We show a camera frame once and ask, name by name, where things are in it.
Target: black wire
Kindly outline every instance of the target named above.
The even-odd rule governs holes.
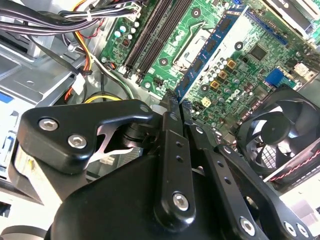
[[[104,92],[105,91],[105,75],[103,72],[101,72],[100,84],[101,84],[101,92]]]
[[[121,85],[117,80],[115,80],[112,76],[108,75],[108,73],[105,72],[105,71],[99,66],[99,64],[97,64],[97,63],[95,63],[95,64],[96,64],[96,66],[99,68],[99,70],[100,70],[101,72],[105,73],[105,74],[110,78],[110,80],[112,80],[112,81],[113,81],[114,83],[116,83],[120,88],[122,88],[122,90],[124,91],[124,93],[125,93],[125,95],[127,96],[128,99],[132,99],[131,96],[130,96],[130,94],[129,94],[129,92],[128,92],[128,90],[125,89],[124,86],[122,86],[122,85]]]
[[[83,86],[83,99],[81,102],[82,104],[85,103],[87,94],[88,94],[88,87],[87,87],[87,84],[84,84],[84,86]]]

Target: red cable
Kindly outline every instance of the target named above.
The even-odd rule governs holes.
[[[102,25],[104,24],[104,22],[105,22],[105,18],[103,18],[103,19],[100,21],[100,24],[99,24],[99,26],[96,28],[96,30],[95,30],[95,32],[94,32],[93,35],[91,35],[91,36],[84,36],[84,35],[82,35],[81,33],[80,33],[80,35],[81,35],[82,37],[84,37],[85,39],[95,38],[95,37],[98,35],[98,32],[99,32],[100,28],[102,27]]]
[[[297,170],[298,168],[301,168],[303,165],[306,165],[307,163],[309,163],[310,161],[312,161],[315,157],[317,157],[320,154],[320,150],[317,150],[315,152],[315,154],[313,156],[311,156],[310,158],[308,158],[307,160],[305,160],[304,162],[300,163],[299,165],[295,166],[294,168],[290,169],[290,171],[288,171],[285,174],[282,174],[281,176],[276,176],[274,178],[271,178],[269,181],[276,181],[279,179],[283,179],[284,177],[288,176],[289,174],[293,173],[295,170]]]

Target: black bracket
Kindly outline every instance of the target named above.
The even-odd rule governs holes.
[[[139,100],[39,107],[23,114],[17,139],[21,148],[33,158],[62,173],[77,174],[86,169],[94,153],[99,153],[98,132],[105,135],[103,143],[98,146],[101,149],[108,145],[120,126],[147,123],[152,117],[153,111]],[[53,120],[53,123],[41,122],[46,119]],[[76,141],[85,145],[72,146],[71,136],[81,137],[75,138],[75,145]]]

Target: black ram slot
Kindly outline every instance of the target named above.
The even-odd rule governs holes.
[[[165,23],[160,29],[156,40],[152,43],[148,52],[145,54],[144,59],[139,64],[139,75],[142,78],[146,75],[152,64],[155,62],[160,51],[168,41],[169,37],[171,36],[172,32],[176,28],[183,15],[190,7],[192,1],[193,0],[181,0],[179,2],[176,2],[174,7],[172,8],[170,16],[166,19]]]
[[[141,56],[141,53],[146,47],[146,44],[149,42],[152,35],[155,33],[155,30],[159,22],[163,19],[165,13],[172,4],[172,0],[160,0],[155,8],[153,9],[151,15],[146,21],[146,25],[141,32],[139,38],[131,49],[129,55],[127,56],[124,66],[127,69],[131,70],[136,63],[137,59]]]

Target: chip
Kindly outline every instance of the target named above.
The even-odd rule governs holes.
[[[222,79],[226,79],[228,74],[225,71],[221,71],[218,76]]]
[[[123,39],[122,45],[127,48],[130,45],[130,41],[128,39]]]
[[[217,89],[219,87],[219,83],[216,82],[216,81],[213,81],[211,84],[210,84],[211,87],[213,87],[214,89]]]
[[[232,59],[230,59],[226,65],[227,65],[229,68],[234,69],[237,64],[236,64],[235,61],[233,61]]]
[[[205,50],[210,53],[212,51],[212,49],[214,49],[215,45],[216,45],[217,41],[215,40],[210,40],[207,44],[206,44],[206,48]]]
[[[193,70],[197,73],[199,72],[200,68],[202,67],[204,63],[200,60],[200,59],[197,59],[195,60],[194,64],[193,64]]]
[[[262,75],[262,74],[265,74],[266,72],[267,71],[262,68],[259,73]]]
[[[231,19],[227,18],[227,19],[223,20],[219,26],[219,30],[221,30],[221,31],[226,30],[227,27],[229,27],[230,23],[231,23]]]
[[[250,54],[258,61],[261,61],[267,55],[267,52],[259,45],[255,45]]]

